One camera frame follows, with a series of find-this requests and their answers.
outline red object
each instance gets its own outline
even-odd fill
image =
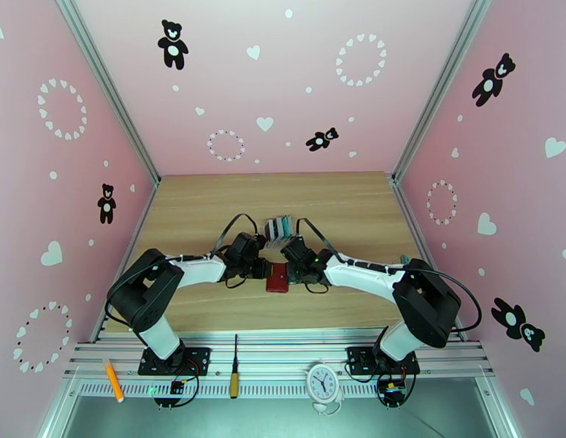
[[[273,264],[272,274],[267,278],[267,291],[271,293],[287,293],[287,264]]]

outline black mounting plate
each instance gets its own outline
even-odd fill
[[[348,353],[348,366],[352,376],[370,376],[378,373],[376,367],[376,358],[372,353],[372,347],[348,347],[345,349]],[[385,374],[402,374],[402,368],[405,368],[407,374],[419,374],[421,369],[418,367],[418,361],[412,353],[406,355],[405,359],[394,363],[389,372]]]
[[[192,360],[199,367],[198,376],[207,375],[207,366],[210,364],[210,354],[212,349],[209,347],[185,347],[180,353],[172,357],[172,363],[168,364],[158,358],[150,348],[146,348],[141,357],[138,374],[143,376],[194,376],[197,368],[188,360]]]

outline screwdriver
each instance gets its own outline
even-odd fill
[[[238,398],[238,335],[234,338],[234,361],[232,362],[232,375],[230,376],[230,398]]]

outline orange pencil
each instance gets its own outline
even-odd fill
[[[118,379],[116,378],[116,373],[112,367],[110,361],[106,360],[104,362],[104,367],[106,368],[106,374],[108,375],[108,379],[110,380],[110,384],[112,385],[112,390],[114,391],[114,396],[116,396],[116,401],[123,402],[124,401],[124,393],[121,389],[121,385],[118,384]]]

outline yellow screwdriver handle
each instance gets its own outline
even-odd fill
[[[238,374],[232,373],[230,376],[230,398],[238,398]]]

